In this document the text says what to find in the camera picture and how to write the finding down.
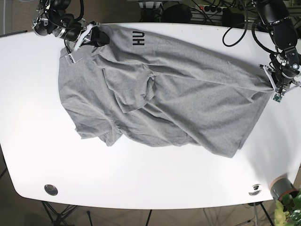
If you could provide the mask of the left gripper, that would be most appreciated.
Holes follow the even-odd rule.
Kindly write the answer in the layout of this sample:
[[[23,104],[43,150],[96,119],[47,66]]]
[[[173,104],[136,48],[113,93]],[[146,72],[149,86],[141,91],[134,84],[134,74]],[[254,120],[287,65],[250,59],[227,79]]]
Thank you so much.
[[[269,65],[260,65],[260,68],[274,89],[272,99],[281,102],[286,93],[301,86],[301,82],[296,80],[301,75],[301,55],[295,49],[285,49],[271,53],[269,57]]]

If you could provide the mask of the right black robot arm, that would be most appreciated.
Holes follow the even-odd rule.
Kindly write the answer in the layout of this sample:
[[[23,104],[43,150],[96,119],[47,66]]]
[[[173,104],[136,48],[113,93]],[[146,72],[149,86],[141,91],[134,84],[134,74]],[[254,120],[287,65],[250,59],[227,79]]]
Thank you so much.
[[[80,1],[78,17],[67,13],[70,0],[41,0],[37,6],[37,16],[32,29],[38,36],[53,34],[63,39],[67,54],[65,58],[71,65],[82,59],[78,52],[82,46],[102,47],[110,43],[109,36],[100,30],[100,23],[87,23],[84,16],[84,1]]]

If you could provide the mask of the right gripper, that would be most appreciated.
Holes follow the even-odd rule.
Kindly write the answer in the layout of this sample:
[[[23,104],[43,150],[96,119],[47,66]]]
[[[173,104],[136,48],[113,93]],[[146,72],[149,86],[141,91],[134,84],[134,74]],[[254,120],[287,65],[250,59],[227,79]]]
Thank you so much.
[[[64,41],[64,53],[61,61],[69,65],[80,61],[83,56],[79,49],[83,46],[102,47],[110,43],[109,36],[101,30],[97,22],[76,22],[72,26],[61,29],[61,38]]]

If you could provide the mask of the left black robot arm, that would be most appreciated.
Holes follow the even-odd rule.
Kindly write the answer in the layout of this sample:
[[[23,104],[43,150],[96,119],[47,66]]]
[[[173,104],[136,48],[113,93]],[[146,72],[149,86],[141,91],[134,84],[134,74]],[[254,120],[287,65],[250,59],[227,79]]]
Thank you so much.
[[[274,89],[272,99],[279,103],[286,93],[301,86],[301,83],[295,80],[301,73],[301,55],[296,48],[297,31],[283,1],[253,0],[252,5],[261,19],[260,24],[253,22],[252,37],[259,47],[269,53],[270,58],[268,66],[259,65],[259,68],[264,70]],[[257,26],[269,34],[275,50],[260,43],[255,34]]]

